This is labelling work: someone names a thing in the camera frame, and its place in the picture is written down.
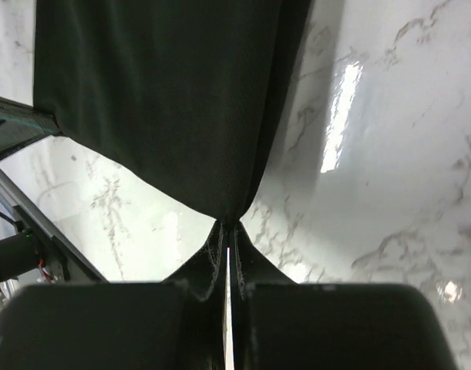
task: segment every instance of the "black wire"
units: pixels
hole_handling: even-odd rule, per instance
[[[12,226],[16,226],[16,221],[12,220],[10,217],[5,216],[1,211],[0,211],[0,218],[6,220],[9,222]]]

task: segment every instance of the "white marble tabletop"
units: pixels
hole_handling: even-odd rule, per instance
[[[0,0],[0,96],[32,103],[34,2]],[[65,138],[1,168],[112,281],[166,277],[213,223]],[[316,1],[252,240],[304,281],[396,281],[471,370],[471,0]]]

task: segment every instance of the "black cloth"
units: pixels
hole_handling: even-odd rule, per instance
[[[233,223],[261,181],[309,3],[38,0],[35,108]]]

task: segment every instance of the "marble surface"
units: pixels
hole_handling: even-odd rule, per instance
[[[0,0],[0,95],[29,104],[33,28]],[[110,280],[166,277],[213,222],[68,139],[1,168]],[[471,0],[316,1],[243,222],[298,282],[415,285],[471,370]]]

